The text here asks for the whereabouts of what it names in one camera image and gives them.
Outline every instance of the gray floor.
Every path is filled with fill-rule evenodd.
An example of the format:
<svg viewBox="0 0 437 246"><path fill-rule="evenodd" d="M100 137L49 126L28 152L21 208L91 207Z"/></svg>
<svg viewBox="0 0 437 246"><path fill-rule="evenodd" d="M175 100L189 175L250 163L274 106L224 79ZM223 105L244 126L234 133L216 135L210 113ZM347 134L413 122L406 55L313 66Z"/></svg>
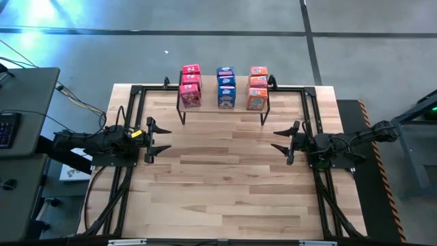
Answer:
<svg viewBox="0 0 437 246"><path fill-rule="evenodd" d="M314 32L435 33L437 1L306 0ZM56 27L167 31L305 31L299 0L9 0L0 28ZM314 85L306 37L48 35L38 29L0 38L39 66L61 68L59 80L103 110L114 83L176 81L182 64L204 74L233 65L237 74L262 64L279 83ZM323 85L339 99L365 101L372 122L391 119L437 89L437 38L314 38ZM22 60L0 45L0 55ZM55 94L50 116L76 131L94 131L97 118ZM46 121L43 135L61 130ZM437 197L400 201L411 174L398 143L380 144L397 209L411 243L437 242Z"/></svg>

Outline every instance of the wooden table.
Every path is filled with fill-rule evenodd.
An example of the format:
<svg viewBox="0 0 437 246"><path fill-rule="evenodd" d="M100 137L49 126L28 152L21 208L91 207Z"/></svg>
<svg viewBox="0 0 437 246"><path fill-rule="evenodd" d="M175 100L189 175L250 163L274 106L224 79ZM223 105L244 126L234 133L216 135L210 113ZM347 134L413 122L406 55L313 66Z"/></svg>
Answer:
<svg viewBox="0 0 437 246"><path fill-rule="evenodd" d="M131 84L115 84L108 125L115 123L118 107L128 104ZM316 87L324 131L342 131L333 87ZM273 131L303 120L297 93L270 93L270 115L264 126L258 115L192 113L181 125L176 111L177 92L147 92L141 128L152 116L172 134L155 135L156 145L172 147L134 168L123 237L142 238L247 238L322 239L312 171L306 156L296 152L294 164L271 143L290 144ZM109 198L114 168L98 177L89 197L91 224ZM339 207L366 234L358 193L351 175L333 169ZM330 229L334 232L328 209ZM117 212L114 213L114 226ZM83 222L79 232L83 231Z"/></svg>

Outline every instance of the blue cereal box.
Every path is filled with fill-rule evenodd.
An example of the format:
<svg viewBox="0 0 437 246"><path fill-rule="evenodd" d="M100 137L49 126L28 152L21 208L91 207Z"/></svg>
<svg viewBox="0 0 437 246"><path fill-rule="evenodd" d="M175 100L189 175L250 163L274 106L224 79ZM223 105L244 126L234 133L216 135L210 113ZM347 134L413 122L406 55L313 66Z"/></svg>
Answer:
<svg viewBox="0 0 437 246"><path fill-rule="evenodd" d="M219 86L217 96L219 109L233 109L236 95L234 86Z"/></svg>
<svg viewBox="0 0 437 246"><path fill-rule="evenodd" d="M219 76L219 77L217 77L217 83L218 83L218 86L222 86L222 85L235 86L235 76L234 75Z"/></svg>
<svg viewBox="0 0 437 246"><path fill-rule="evenodd" d="M234 67L218 67L217 76L234 75Z"/></svg>

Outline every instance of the orange cereal box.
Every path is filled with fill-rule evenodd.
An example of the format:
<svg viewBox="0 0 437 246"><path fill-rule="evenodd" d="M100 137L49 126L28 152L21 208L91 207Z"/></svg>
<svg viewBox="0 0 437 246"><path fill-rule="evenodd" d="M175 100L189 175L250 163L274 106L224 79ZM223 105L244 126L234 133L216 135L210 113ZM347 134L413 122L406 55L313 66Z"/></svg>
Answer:
<svg viewBox="0 0 437 246"><path fill-rule="evenodd" d="M249 88L247 95L247 109L261 111L268 99L267 89Z"/></svg>
<svg viewBox="0 0 437 246"><path fill-rule="evenodd" d="M267 88L267 77L266 76L249 77L249 87Z"/></svg>
<svg viewBox="0 0 437 246"><path fill-rule="evenodd" d="M267 76L267 67L266 66L251 66L251 77L254 76Z"/></svg>

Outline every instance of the black mat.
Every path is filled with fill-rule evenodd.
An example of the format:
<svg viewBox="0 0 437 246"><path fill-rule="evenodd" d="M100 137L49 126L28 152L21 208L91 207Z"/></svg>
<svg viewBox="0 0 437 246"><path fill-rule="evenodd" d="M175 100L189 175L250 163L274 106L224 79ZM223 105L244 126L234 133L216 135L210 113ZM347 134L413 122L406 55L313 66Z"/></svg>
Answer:
<svg viewBox="0 0 437 246"><path fill-rule="evenodd" d="M337 101L341 123L345 133L359 131L366 127L361 104L357 100ZM401 241L402 228L396 224L386 185L378 167L371 143L354 148L355 153L367 157L365 163L356 167L355 183L363 211L367 235L379 241Z"/></svg>

